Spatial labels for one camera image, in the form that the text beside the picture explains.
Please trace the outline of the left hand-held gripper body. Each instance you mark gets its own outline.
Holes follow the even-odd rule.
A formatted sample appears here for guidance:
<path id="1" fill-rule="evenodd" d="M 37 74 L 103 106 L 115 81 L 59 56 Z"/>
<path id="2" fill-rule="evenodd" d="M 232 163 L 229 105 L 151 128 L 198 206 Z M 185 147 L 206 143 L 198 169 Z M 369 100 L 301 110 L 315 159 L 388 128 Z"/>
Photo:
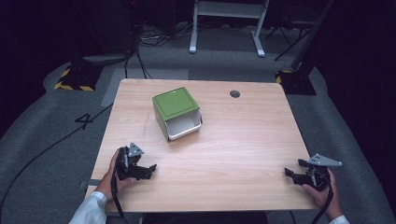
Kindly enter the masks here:
<path id="1" fill-rule="evenodd" d="M 144 151 L 135 143 L 131 143 L 128 147 L 121 147 L 119 149 L 115 170 L 120 180 L 129 177 L 137 179 L 141 175 L 149 174 L 149 168 L 137 165 L 143 154 Z"/>

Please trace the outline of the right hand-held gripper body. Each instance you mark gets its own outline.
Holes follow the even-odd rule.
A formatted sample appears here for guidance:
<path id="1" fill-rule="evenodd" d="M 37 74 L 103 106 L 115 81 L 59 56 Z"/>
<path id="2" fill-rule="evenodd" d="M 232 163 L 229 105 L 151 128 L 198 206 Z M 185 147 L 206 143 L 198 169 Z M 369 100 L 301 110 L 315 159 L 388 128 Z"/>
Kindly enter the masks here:
<path id="1" fill-rule="evenodd" d="M 306 159 L 306 161 L 312 165 L 305 168 L 304 184 L 317 191 L 323 191 L 330 185 L 331 178 L 328 168 L 343 165 L 341 161 L 335 161 L 319 154 Z"/>

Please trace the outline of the white drawer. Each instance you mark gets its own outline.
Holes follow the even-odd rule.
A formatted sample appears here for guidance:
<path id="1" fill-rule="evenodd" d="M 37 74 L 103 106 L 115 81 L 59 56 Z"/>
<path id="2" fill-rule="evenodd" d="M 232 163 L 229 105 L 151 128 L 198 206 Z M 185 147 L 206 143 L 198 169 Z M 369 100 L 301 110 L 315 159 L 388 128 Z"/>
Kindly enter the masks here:
<path id="1" fill-rule="evenodd" d="M 168 140 L 176 140 L 186 134 L 198 131 L 202 123 L 200 109 L 169 119 L 165 122 L 166 137 Z"/>

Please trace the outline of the green drawer box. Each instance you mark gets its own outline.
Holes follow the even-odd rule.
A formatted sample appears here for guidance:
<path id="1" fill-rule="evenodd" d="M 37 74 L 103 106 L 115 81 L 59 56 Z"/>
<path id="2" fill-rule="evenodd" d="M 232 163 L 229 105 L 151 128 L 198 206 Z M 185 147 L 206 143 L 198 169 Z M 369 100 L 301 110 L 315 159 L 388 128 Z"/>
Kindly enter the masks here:
<path id="1" fill-rule="evenodd" d="M 166 137 L 165 122 L 185 113 L 200 109 L 189 91 L 185 87 L 161 93 L 152 98 L 156 120 Z"/>

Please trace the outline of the person's left hand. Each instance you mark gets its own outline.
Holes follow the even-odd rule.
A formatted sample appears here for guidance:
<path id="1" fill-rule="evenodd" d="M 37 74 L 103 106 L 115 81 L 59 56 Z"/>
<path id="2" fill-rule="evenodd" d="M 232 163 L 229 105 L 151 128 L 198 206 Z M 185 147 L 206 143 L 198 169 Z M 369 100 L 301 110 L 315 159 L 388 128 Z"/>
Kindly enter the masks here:
<path id="1" fill-rule="evenodd" d="M 114 166 L 115 166 L 118 155 L 119 155 L 119 151 L 116 150 L 111 161 L 110 161 L 107 172 L 103 176 L 100 184 L 95 189 L 96 191 L 103 193 L 109 201 L 111 201 L 113 199 L 112 191 L 111 191 L 111 179 L 113 176 Z M 117 181 L 118 190 L 128 189 L 135 182 L 136 182 L 136 179 L 131 178 L 131 177 L 126 178 L 124 180 L 118 180 Z"/>

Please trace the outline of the black floor tape mark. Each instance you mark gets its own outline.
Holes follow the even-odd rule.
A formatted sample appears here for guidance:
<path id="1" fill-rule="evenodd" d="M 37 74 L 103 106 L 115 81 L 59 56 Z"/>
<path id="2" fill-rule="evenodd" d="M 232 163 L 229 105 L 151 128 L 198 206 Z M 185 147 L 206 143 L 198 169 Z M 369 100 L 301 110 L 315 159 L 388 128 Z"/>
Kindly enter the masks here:
<path id="1" fill-rule="evenodd" d="M 79 124 L 80 124 L 80 128 L 81 128 L 82 130 L 85 130 L 86 127 L 87 127 L 90 123 L 92 123 L 91 115 L 88 114 L 88 113 L 86 113 L 86 114 L 84 114 L 83 116 L 81 116 L 81 117 L 75 119 L 75 123 L 79 123 Z"/>

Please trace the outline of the black base with dark pole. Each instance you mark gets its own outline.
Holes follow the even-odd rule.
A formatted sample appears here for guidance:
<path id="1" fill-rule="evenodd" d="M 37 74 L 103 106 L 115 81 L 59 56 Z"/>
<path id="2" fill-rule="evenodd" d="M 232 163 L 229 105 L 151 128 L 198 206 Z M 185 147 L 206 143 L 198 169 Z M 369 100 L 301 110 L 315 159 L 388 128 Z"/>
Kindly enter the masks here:
<path id="1" fill-rule="evenodd" d="M 276 81 L 286 94 L 316 95 L 309 75 L 313 69 L 314 54 L 318 51 L 316 37 L 333 2 L 334 0 L 298 0 L 297 3 L 292 3 L 288 0 L 281 7 L 283 27 L 298 29 L 300 35 L 276 59 L 280 59 L 292 47 L 304 41 L 291 64 L 292 71 L 276 72 Z"/>

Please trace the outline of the black base with hazard stripes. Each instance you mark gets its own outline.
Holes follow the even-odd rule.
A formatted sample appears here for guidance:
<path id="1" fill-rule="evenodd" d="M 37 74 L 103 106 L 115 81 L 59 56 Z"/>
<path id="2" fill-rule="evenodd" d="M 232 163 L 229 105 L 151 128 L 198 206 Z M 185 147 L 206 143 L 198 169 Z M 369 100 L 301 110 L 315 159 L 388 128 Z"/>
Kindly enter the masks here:
<path id="1" fill-rule="evenodd" d="M 76 67 L 69 64 L 54 86 L 55 90 L 94 91 L 103 66 Z"/>

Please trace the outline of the grey flat stand foot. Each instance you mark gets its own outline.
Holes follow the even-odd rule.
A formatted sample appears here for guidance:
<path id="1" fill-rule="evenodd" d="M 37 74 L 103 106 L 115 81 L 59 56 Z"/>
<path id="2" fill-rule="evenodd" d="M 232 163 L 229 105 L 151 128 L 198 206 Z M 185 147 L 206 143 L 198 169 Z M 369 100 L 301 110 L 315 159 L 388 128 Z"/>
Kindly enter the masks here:
<path id="1" fill-rule="evenodd" d="M 83 60 L 91 65 L 107 66 L 125 61 L 127 55 L 124 53 L 106 53 L 100 55 L 85 56 Z"/>

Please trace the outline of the black tripod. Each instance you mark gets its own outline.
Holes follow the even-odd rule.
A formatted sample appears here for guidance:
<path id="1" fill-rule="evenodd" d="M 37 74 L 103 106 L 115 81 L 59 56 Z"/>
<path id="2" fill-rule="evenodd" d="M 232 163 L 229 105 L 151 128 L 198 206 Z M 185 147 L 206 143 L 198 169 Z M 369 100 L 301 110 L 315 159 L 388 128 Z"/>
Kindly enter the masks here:
<path id="1" fill-rule="evenodd" d="M 280 18 L 279 24 L 265 38 L 268 39 L 275 31 L 280 31 L 289 46 L 276 57 L 276 61 L 308 36 L 318 21 L 317 12 L 311 7 L 303 6 L 283 6 L 277 16 Z M 298 29 L 298 37 L 291 42 L 284 32 L 285 29 Z"/>

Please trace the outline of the white metal stand frame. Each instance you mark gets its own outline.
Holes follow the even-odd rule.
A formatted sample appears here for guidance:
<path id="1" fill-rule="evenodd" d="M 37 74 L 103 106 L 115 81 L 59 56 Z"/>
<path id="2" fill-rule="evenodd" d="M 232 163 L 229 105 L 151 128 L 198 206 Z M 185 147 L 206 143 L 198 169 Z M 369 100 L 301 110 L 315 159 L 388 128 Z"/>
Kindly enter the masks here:
<path id="1" fill-rule="evenodd" d="M 262 4 L 244 4 L 244 3 L 225 3 L 225 2 L 208 2 L 204 0 L 195 0 L 192 13 L 192 33 L 189 52 L 194 54 L 197 51 L 198 37 L 198 17 L 227 17 L 242 19 L 257 19 L 256 30 L 251 32 L 257 54 L 263 58 L 265 56 L 260 33 L 265 19 L 270 0 L 264 0 Z"/>

